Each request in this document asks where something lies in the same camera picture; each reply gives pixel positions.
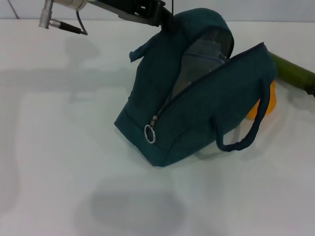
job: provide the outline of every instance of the bag handle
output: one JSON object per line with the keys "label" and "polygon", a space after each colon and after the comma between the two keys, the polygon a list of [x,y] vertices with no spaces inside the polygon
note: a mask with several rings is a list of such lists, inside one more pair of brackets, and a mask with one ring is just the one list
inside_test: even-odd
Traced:
{"label": "bag handle", "polygon": [[218,148],[221,151],[228,151],[228,152],[234,151],[234,150],[240,151],[245,148],[248,148],[255,140],[255,137],[259,130],[260,123],[262,119],[265,117],[265,114],[267,112],[269,101],[270,101],[270,85],[268,85],[266,80],[262,79],[260,102],[259,102],[259,106],[257,110],[257,115],[252,124],[252,127],[244,139],[234,144],[225,145],[223,143],[222,126],[218,118],[214,116],[212,120],[213,120],[213,125],[214,125],[216,136],[217,136],[216,140],[217,140]]}

